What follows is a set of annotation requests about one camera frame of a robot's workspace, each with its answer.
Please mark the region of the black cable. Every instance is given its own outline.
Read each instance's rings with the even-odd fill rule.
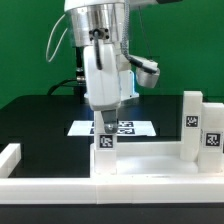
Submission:
[[[94,37],[94,49],[96,55],[96,67],[98,70],[102,70],[103,66],[100,59],[100,46],[99,46],[100,31],[99,30],[93,31],[93,37]]]
[[[62,87],[64,84],[69,83],[69,82],[74,82],[76,79],[66,79],[63,80],[62,82],[58,83],[57,85],[53,85],[47,92],[48,96],[51,96],[59,87]]]
[[[80,48],[76,47],[75,51],[76,51],[76,67],[82,68],[82,56],[81,56]]]
[[[141,7],[138,7],[138,12],[139,12],[139,20],[140,20],[140,25],[141,25],[141,30],[142,30],[142,34],[143,34],[143,38],[148,50],[148,54],[149,54],[149,58],[152,59],[152,54],[151,54],[151,50],[150,50],[150,46],[149,46],[149,42],[147,41],[147,37],[146,37],[146,32],[145,32],[145,28],[144,28],[144,24],[143,24],[143,19],[142,19],[142,12],[141,12]]]

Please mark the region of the cable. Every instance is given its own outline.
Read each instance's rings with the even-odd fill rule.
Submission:
[[[121,51],[122,54],[130,61],[130,55],[128,51],[128,29],[130,22],[130,8],[129,8],[129,0],[124,1],[125,4],[125,18],[124,18],[124,27],[122,33],[122,42],[121,42]]]
[[[65,34],[68,31],[68,28],[66,28],[65,31],[63,32],[63,34],[61,35],[61,38],[60,38],[60,40],[58,42],[57,47],[55,48],[55,51],[54,51],[53,55],[51,57],[49,57],[49,50],[50,50],[52,37],[53,37],[53,35],[55,33],[56,28],[58,27],[58,24],[64,19],[64,17],[65,17],[65,14],[63,16],[61,16],[61,18],[56,22],[56,24],[54,25],[54,27],[53,27],[53,29],[51,31],[51,34],[50,34],[50,37],[49,37],[49,40],[48,40],[48,44],[47,44],[47,50],[46,50],[46,60],[47,60],[47,62],[52,62],[53,61],[53,59],[55,58],[55,55],[57,54],[58,49],[59,49],[59,47],[61,45],[61,42],[62,42]]]
[[[141,25],[141,29],[142,29],[143,38],[145,40],[145,45],[146,45],[147,50],[148,50],[149,58],[152,59],[152,54],[151,54],[151,51],[150,51],[149,42],[147,41],[147,38],[146,38],[146,32],[145,32],[145,28],[144,28],[144,24],[143,24],[142,12],[141,12],[141,7],[140,6],[138,7],[138,12],[139,12],[139,20],[140,20],[140,25]]]
[[[100,37],[100,31],[99,30],[93,31],[94,49],[95,49],[95,55],[96,55],[96,67],[98,70],[102,70],[103,66],[102,66],[102,62],[100,58],[99,37]]]
[[[62,87],[64,84],[69,83],[69,82],[74,82],[74,81],[76,81],[76,79],[66,79],[66,80],[64,80],[64,81],[62,81],[62,82],[60,82],[60,83],[58,83],[57,85],[53,85],[53,86],[48,90],[47,95],[48,95],[48,96],[51,96],[51,95],[53,94],[53,92],[54,92],[55,90],[57,90],[59,87]]]

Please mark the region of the white plastic housing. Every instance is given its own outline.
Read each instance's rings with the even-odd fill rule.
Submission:
[[[124,0],[83,0],[83,1],[77,1],[77,0],[65,0],[65,12],[74,9],[74,8],[80,8],[90,5],[101,5],[101,4],[113,4],[113,3],[124,3]],[[130,6],[135,7],[138,5],[153,5],[158,4],[156,0],[130,0]]]
[[[94,111],[114,110],[120,106],[120,83],[113,44],[100,44],[103,69],[96,67],[93,46],[84,49],[84,64],[89,104]]]

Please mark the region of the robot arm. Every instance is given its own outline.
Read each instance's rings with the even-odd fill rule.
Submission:
[[[151,88],[160,73],[156,62],[128,53],[129,6],[177,1],[181,0],[65,0],[72,45],[84,47],[89,104],[93,111],[101,111],[106,133],[117,132],[120,73],[130,73],[128,67],[133,64],[138,83]]]

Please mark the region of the white block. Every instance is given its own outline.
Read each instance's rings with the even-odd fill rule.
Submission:
[[[197,114],[201,112],[202,92],[184,91],[184,112]]]
[[[203,103],[199,172],[221,172],[223,159],[224,105]]]
[[[131,177],[101,177],[96,182],[97,204],[132,203]]]
[[[222,153],[220,152],[199,152],[199,172],[219,173],[222,171]]]
[[[0,154],[0,178],[7,178],[20,159],[20,144],[9,144]]]
[[[202,93],[185,91],[182,118],[182,147],[180,158],[196,161],[200,143]]]
[[[224,127],[224,105],[222,103],[203,103],[202,129]]]
[[[117,153],[115,150],[95,150],[94,170],[98,174],[116,174]]]

